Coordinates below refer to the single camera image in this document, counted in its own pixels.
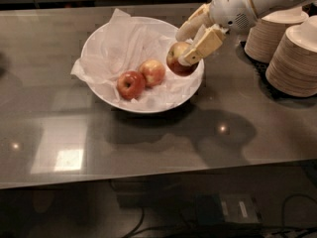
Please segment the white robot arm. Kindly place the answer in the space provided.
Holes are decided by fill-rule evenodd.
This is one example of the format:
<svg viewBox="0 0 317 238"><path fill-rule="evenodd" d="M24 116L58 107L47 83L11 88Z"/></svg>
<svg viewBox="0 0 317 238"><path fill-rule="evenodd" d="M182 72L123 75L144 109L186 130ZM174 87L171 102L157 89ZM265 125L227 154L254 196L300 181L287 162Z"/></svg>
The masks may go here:
<svg viewBox="0 0 317 238"><path fill-rule="evenodd" d="M179 28L176 39L193 43L179 57L193 65L219 49L229 32L246 33L258 19L314 0L211 0L201 5Z"/></svg>

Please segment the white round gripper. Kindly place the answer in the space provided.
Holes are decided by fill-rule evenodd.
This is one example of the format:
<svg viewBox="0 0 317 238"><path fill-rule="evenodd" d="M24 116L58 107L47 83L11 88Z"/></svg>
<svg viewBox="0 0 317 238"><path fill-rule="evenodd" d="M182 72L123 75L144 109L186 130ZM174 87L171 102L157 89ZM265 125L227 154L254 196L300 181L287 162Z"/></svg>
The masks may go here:
<svg viewBox="0 0 317 238"><path fill-rule="evenodd" d="M223 45L228 29L247 32L257 20L253 0L212 0L201 5L175 35L179 42L194 39L178 58L179 63L191 66L200 62Z"/></svg>

